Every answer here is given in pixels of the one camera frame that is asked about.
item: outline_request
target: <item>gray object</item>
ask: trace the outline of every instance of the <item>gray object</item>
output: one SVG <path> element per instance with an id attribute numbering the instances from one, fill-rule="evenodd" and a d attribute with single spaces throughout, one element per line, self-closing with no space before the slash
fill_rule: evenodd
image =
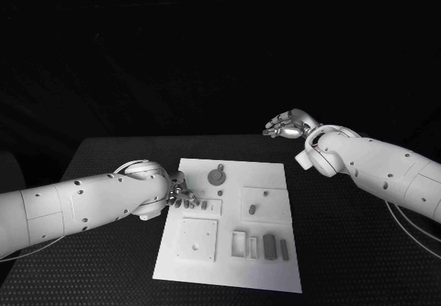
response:
<path id="1" fill-rule="evenodd" d="M 279 241 L 279 247 L 282 249 L 282 260 L 288 261 L 290 260 L 290 256 L 288 256 L 288 248 L 287 248 L 287 240 L 282 239 Z"/>
<path id="2" fill-rule="evenodd" d="M 255 205 L 251 205 L 249 206 L 249 215 L 254 215 L 255 214 Z"/>
<path id="3" fill-rule="evenodd" d="M 275 237 L 271 234 L 264 235 L 264 253 L 267 260 L 277 260 L 278 251 L 275 249 Z"/>
<path id="4" fill-rule="evenodd" d="M 223 172 L 223 165 L 219 164 L 218 169 L 209 172 L 209 183 L 213 186 L 219 186 L 223 184 L 225 180 L 226 180 L 226 174 Z"/>

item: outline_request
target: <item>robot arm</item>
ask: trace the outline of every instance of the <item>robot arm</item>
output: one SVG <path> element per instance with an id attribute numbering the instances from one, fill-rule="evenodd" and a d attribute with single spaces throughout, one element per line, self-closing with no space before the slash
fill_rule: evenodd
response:
<path id="1" fill-rule="evenodd" d="M 341 126 L 324 126 L 301 110 L 278 115 L 264 135 L 305 138 L 295 156 L 303 169 L 331 177 L 350 175 L 356 185 L 380 199 L 441 222 L 441 165 L 390 143 L 362 138 Z"/>
<path id="2" fill-rule="evenodd" d="M 0 194 L 0 258 L 128 214 L 148 220 L 176 201 L 197 205 L 183 177 L 181 172 L 170 177 L 160 164 L 141 161 L 124 174 L 107 173 Z"/>

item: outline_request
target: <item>dark wall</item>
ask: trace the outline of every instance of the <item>dark wall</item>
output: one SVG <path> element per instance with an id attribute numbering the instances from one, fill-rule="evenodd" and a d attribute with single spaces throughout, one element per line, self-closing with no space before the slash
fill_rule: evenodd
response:
<path id="1" fill-rule="evenodd" d="M 292 108 L 441 161 L 439 19 L 124 3 L 1 10 L 0 149 L 27 186 L 86 137 L 261 133 Z"/>

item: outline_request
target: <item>textured mat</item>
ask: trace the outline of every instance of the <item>textured mat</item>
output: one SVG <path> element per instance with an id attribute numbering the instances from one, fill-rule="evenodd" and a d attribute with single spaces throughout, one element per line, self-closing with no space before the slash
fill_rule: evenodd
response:
<path id="1" fill-rule="evenodd" d="M 131 215 L 19 259 L 0 305 L 441 305 L 441 260 L 349 176 L 327 178 L 301 169 L 294 160 L 301 149 L 303 140 L 261 135 L 91 138 L 63 176 L 112 172 L 135 159 L 157 161 L 169 172 L 181 157 L 282 163 L 301 295 L 153 280 L 166 208 L 151 221 Z"/>

